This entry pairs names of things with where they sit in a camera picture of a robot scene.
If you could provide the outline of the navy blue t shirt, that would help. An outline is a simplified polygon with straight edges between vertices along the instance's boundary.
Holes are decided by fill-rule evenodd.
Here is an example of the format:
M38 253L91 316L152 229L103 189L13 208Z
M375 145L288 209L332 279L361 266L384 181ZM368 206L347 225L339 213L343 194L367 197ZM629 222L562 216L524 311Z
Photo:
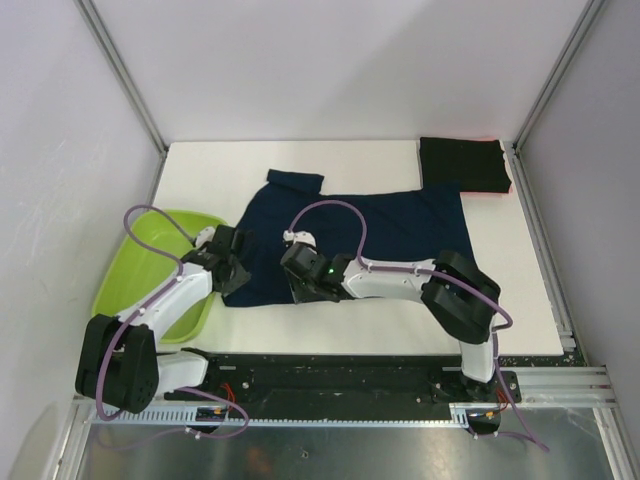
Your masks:
M324 195L323 176L271 169L267 183L248 204L237 227L250 234L241 262L251 279L225 297L231 308L290 304L291 290L280 265L283 232L310 232L329 258L358 248L376 261L410 262L454 251L474 253L455 183L370 195Z

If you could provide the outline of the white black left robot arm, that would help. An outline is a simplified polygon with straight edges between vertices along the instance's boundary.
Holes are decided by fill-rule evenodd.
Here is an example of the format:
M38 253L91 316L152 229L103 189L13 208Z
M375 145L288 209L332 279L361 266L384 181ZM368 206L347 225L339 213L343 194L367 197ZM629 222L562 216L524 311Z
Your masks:
M88 322L75 378L76 393L106 408L140 413L152 400L185 388L197 398L214 397L220 374L202 354L157 352L164 335L193 306L213 293L227 296L251 278L241 263L250 234L228 225L207 227L176 269L149 294L114 314L96 314Z

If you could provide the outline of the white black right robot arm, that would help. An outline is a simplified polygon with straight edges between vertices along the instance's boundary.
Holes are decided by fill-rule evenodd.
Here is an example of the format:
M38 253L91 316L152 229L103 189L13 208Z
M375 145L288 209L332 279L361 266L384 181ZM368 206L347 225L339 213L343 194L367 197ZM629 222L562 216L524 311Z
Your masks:
M425 306L459 342L463 393L484 401L496 391L494 316L501 289L460 254L443 251L435 259L409 263L342 254L329 259L309 244L294 242L281 266L296 304L381 298Z

